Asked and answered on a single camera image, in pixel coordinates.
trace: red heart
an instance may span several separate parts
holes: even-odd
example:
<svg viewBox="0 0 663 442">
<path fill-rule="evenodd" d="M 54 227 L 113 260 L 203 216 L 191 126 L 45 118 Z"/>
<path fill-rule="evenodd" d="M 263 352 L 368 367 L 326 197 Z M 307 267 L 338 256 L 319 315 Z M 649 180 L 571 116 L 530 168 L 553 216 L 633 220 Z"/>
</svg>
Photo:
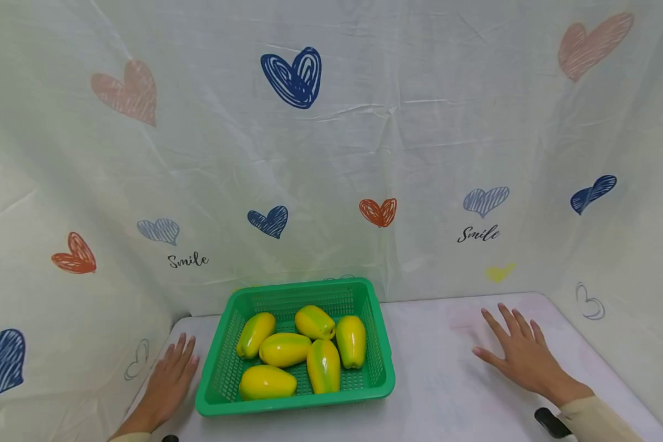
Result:
<svg viewBox="0 0 663 442">
<path fill-rule="evenodd" d="M 634 15 L 629 13 L 612 15 L 589 35 L 582 23 L 570 25 L 560 43 L 560 68 L 570 80 L 576 82 L 589 68 L 619 46 L 632 25 Z"/>
<path fill-rule="evenodd" d="M 157 88 L 150 68 L 140 60 L 125 65 L 125 84 L 106 74 L 91 76 L 91 89 L 114 111 L 155 126 Z"/>
<path fill-rule="evenodd" d="M 383 201 L 382 206 L 373 200 L 361 200 L 359 210 L 364 218 L 378 227 L 388 227 L 395 218 L 395 210 L 398 206 L 398 200 L 391 198 Z"/>
<path fill-rule="evenodd" d="M 96 273 L 96 258 L 80 234 L 68 234 L 68 250 L 71 253 L 52 255 L 52 262 L 58 268 L 76 274 Z"/>
</svg>

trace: right hand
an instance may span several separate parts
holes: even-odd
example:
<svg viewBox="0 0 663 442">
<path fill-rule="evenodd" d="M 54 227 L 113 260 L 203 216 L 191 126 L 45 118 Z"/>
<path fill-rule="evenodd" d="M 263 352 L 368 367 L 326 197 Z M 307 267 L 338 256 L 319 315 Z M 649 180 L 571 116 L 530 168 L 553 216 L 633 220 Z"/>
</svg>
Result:
<svg viewBox="0 0 663 442">
<path fill-rule="evenodd" d="M 152 433 L 172 417 L 187 396 L 196 373 L 198 356 L 192 357 L 195 345 L 195 337 L 192 336 L 187 344 L 187 334 L 183 333 L 179 335 L 177 346 L 168 346 L 165 357 L 150 375 L 140 404 L 109 441 L 130 433 Z"/>
<path fill-rule="evenodd" d="M 537 322 L 526 322 L 521 312 L 514 309 L 513 315 L 503 304 L 498 304 L 509 333 L 485 308 L 481 314 L 498 338 L 505 359 L 475 347 L 472 353 L 482 361 L 498 368 L 505 377 L 528 391 L 535 392 L 556 406 L 563 406 L 582 397 L 593 396 L 588 386 L 570 377 L 550 353 L 545 337 Z"/>
</svg>

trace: papaya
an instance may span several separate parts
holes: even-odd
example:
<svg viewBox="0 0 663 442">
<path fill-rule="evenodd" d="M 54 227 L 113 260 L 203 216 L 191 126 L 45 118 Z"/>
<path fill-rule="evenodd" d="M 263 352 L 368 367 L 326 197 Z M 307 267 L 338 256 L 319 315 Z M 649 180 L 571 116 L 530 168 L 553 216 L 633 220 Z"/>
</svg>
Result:
<svg viewBox="0 0 663 442">
<path fill-rule="evenodd" d="M 236 354 L 243 359 L 253 359 L 258 355 L 260 345 L 275 332 L 275 317 L 270 313 L 258 313 L 243 326 L 236 344 Z"/>
<path fill-rule="evenodd" d="M 285 368 L 307 359 L 312 341 L 297 333 L 276 333 L 260 345 L 258 354 L 268 365 Z"/>
<path fill-rule="evenodd" d="M 366 359 L 366 329 L 358 316 L 344 316 L 336 324 L 336 344 L 347 370 L 361 368 Z"/>
<path fill-rule="evenodd" d="M 318 339 L 307 354 L 307 374 L 316 395 L 339 391 L 341 386 L 341 362 L 339 352 L 332 341 Z"/>
<path fill-rule="evenodd" d="M 311 340 L 332 339 L 336 333 L 333 319 L 317 306 L 305 306 L 295 313 L 297 330 Z"/>
<path fill-rule="evenodd" d="M 243 400 L 276 399 L 294 396 L 297 379 L 290 373 L 270 365 L 248 368 L 241 376 L 238 391 Z"/>
</svg>

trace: white table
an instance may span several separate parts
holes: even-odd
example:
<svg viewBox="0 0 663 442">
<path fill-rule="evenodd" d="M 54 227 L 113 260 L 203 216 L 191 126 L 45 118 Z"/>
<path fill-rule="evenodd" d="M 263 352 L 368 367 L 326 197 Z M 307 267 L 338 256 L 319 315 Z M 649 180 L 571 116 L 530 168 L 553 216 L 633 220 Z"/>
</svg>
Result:
<svg viewBox="0 0 663 442">
<path fill-rule="evenodd" d="M 539 322 L 565 370 L 591 386 L 645 441 L 663 441 L 661 424 L 539 293 L 382 304 L 397 376 L 387 399 L 233 417 L 204 418 L 195 410 L 201 367 L 219 316 L 182 319 L 158 357 L 186 332 L 196 336 L 195 354 L 202 362 L 184 404 L 151 440 L 174 434 L 179 442 L 555 441 L 533 418 L 541 406 L 556 415 L 555 407 L 512 385 L 471 353 L 480 345 L 502 354 L 480 313 L 484 307 L 500 319 L 498 302 Z"/>
</svg>

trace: sleeve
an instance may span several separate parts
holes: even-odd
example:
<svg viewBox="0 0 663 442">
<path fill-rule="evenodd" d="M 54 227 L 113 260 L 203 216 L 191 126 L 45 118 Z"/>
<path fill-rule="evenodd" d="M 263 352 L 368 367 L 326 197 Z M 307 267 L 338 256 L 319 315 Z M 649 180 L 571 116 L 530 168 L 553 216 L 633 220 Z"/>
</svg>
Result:
<svg viewBox="0 0 663 442">
<path fill-rule="evenodd" d="M 643 442 L 624 419 L 596 396 L 561 406 L 558 419 L 579 442 Z"/>
<path fill-rule="evenodd" d="M 150 433 L 130 433 L 118 436 L 110 442 L 148 442 L 150 440 Z"/>
</svg>

